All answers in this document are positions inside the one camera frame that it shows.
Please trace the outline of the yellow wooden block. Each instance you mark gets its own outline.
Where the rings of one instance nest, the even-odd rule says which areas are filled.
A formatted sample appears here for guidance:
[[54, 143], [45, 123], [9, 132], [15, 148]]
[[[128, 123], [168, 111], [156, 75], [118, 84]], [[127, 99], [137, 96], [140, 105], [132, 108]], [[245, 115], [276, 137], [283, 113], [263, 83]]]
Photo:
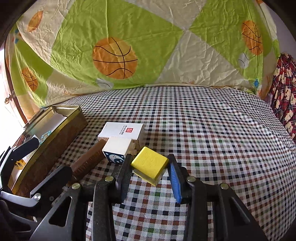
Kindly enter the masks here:
[[143, 147], [131, 163], [133, 173], [156, 186], [165, 173], [169, 159], [148, 147]]

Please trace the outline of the wooden window frame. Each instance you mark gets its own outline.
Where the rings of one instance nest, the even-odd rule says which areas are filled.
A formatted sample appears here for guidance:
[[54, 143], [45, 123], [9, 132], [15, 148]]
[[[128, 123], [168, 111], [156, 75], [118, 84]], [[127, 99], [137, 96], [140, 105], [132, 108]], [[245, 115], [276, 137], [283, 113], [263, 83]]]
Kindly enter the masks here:
[[21, 109], [20, 103], [16, 97], [16, 93], [11, 80], [11, 73], [9, 71], [9, 67], [6, 61], [5, 46], [6, 46], [6, 43], [3, 43], [1, 47], [3, 48], [3, 51], [4, 51], [4, 69], [5, 69], [6, 79], [8, 83], [8, 93], [9, 93], [8, 99], [13, 112], [16, 114], [16, 116], [20, 120], [20, 124], [24, 126], [27, 123], [27, 118], [24, 115], [23, 110]]

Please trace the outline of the brown ridged stick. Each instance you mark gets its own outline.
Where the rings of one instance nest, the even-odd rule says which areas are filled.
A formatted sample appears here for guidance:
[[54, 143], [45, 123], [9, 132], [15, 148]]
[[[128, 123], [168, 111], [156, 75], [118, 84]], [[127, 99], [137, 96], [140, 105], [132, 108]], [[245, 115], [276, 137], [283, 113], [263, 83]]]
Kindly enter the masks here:
[[105, 158], [102, 151], [105, 144], [105, 140], [99, 140], [77, 161], [71, 164], [71, 183], [80, 181], [86, 174], [88, 174], [93, 168], [95, 168], [98, 165], [98, 163], [100, 163]]

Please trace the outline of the teal bear picture block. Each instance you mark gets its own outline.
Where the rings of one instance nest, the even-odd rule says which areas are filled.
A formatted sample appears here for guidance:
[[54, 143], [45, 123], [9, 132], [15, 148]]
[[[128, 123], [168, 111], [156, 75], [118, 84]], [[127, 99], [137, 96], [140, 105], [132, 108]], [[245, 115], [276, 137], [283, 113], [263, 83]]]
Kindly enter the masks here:
[[40, 138], [40, 144], [42, 142], [44, 142], [46, 140], [46, 138], [48, 138], [51, 133], [52, 133], [52, 131], [47, 131], [46, 133], [44, 133]]

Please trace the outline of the green basketball pattern sheet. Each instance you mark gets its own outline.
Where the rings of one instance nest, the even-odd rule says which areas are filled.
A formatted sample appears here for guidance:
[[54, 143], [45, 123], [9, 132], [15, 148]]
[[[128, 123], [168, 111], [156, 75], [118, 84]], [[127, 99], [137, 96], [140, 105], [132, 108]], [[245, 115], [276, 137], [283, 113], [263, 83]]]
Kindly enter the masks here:
[[263, 1], [37, 1], [6, 39], [20, 102], [148, 85], [265, 98], [280, 55]]

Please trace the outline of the red bear pattern fabric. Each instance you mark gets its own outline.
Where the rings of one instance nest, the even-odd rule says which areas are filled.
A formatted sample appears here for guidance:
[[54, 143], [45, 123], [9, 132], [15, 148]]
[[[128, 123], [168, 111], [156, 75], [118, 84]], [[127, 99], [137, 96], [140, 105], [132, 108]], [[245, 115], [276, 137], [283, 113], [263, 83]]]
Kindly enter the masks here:
[[295, 59], [288, 53], [281, 53], [271, 88], [264, 99], [274, 115], [285, 127], [291, 139], [295, 141], [296, 117], [296, 85], [295, 85]]

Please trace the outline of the gold metal tin box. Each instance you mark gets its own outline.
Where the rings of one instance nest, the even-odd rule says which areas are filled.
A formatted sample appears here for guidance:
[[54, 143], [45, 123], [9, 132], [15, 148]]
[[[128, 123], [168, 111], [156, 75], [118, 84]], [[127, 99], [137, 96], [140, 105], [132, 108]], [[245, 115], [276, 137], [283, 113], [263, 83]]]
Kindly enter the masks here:
[[53, 105], [36, 114], [27, 124], [23, 137], [36, 136], [39, 140], [47, 131], [52, 131], [39, 147], [23, 160], [22, 170], [14, 167], [9, 180], [13, 194], [29, 197], [30, 192], [43, 181], [54, 164], [86, 127], [87, 121], [78, 105]]

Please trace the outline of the yellow cartoon face toy block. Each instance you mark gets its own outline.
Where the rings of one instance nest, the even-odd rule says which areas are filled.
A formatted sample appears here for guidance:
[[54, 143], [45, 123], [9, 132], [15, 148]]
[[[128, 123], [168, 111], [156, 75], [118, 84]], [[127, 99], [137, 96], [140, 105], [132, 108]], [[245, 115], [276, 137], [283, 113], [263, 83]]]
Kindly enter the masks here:
[[18, 170], [22, 170], [26, 165], [26, 162], [23, 159], [16, 161], [15, 166]]

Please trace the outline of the white box red logo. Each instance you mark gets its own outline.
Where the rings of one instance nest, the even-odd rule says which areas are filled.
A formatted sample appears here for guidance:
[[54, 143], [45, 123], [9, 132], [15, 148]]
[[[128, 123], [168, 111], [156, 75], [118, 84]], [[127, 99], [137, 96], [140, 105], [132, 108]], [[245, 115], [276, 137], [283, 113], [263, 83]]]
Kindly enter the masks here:
[[131, 138], [135, 143], [135, 148], [140, 150], [144, 146], [144, 124], [106, 122], [98, 134], [98, 140], [107, 141], [110, 137]]

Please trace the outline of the checkered tablecloth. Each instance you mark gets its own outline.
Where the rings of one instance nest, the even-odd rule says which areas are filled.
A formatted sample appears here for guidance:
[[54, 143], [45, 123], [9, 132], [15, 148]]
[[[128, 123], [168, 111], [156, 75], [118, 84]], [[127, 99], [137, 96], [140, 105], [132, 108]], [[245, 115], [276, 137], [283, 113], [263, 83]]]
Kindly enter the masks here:
[[[271, 107], [236, 89], [145, 87], [75, 97], [88, 125], [50, 172], [71, 165], [97, 141], [107, 121], [144, 124], [144, 146], [174, 154], [188, 172], [227, 183], [269, 240], [295, 219], [295, 143]], [[187, 207], [174, 199], [168, 173], [157, 187], [133, 175], [123, 204], [113, 206], [117, 240], [183, 240]]]

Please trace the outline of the white cube block blue face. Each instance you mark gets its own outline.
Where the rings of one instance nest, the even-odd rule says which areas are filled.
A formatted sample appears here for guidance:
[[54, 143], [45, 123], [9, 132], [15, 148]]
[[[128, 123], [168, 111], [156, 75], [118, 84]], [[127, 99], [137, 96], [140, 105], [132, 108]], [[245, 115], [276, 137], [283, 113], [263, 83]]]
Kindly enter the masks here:
[[110, 137], [102, 149], [103, 154], [109, 162], [122, 164], [127, 154], [135, 156], [137, 150], [131, 138]]

